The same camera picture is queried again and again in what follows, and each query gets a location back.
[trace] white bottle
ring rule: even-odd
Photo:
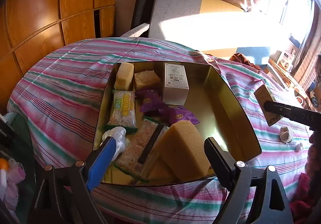
[[[3,201],[5,191],[7,189],[7,173],[4,169],[0,169],[0,199]]]

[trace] black cylinder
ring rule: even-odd
[[[154,0],[136,0],[130,29],[133,29],[143,23],[149,24],[153,5]]]

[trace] orange object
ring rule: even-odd
[[[4,158],[0,158],[0,169],[4,169],[7,171],[9,168],[10,167],[8,161]]]
[[[251,63],[251,62],[245,57],[245,55],[242,54],[242,53],[235,53],[235,54],[233,54],[233,55],[231,56],[231,58],[230,58],[230,61],[240,62],[240,63],[242,63],[242,64],[246,64],[246,65],[248,65],[248,66],[250,66],[250,67],[253,67],[253,68],[257,69],[257,70],[261,70],[261,71],[262,71],[262,69],[261,69],[258,65],[255,65],[255,64]]]

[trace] chair armrest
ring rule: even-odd
[[[121,37],[139,37],[141,34],[149,29],[149,24],[143,23],[127,33],[124,33]]]

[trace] pink striped fabric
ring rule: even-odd
[[[309,148],[307,127],[283,118],[268,127],[254,97],[267,85],[277,101],[299,105],[265,73],[213,59],[182,45],[150,38],[91,39],[56,50],[35,64],[11,94],[8,111],[28,122],[35,158],[55,167],[72,165],[92,150],[99,107],[111,69],[119,61],[177,60],[213,65],[245,110],[262,148],[251,167],[275,165],[289,199],[304,171]],[[279,139],[281,126],[294,132],[292,143]],[[295,151],[296,142],[304,151]],[[227,197],[215,178],[166,187],[100,185],[93,195],[101,209],[132,223],[212,223]],[[243,216],[250,210],[251,189]]]

